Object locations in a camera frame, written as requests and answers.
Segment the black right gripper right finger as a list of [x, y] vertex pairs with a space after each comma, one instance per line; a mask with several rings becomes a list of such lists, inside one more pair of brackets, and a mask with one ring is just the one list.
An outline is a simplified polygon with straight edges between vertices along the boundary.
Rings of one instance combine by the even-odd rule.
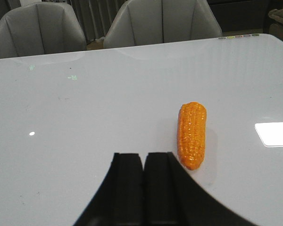
[[250, 226], [204, 191], [171, 153], [149, 153], [144, 165], [147, 226]]

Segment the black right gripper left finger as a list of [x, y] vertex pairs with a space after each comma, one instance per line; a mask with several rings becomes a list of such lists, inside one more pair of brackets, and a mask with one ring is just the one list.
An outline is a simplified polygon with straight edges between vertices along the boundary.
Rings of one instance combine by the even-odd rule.
[[115, 153], [96, 194], [75, 226], [142, 226], [143, 168], [137, 153]]

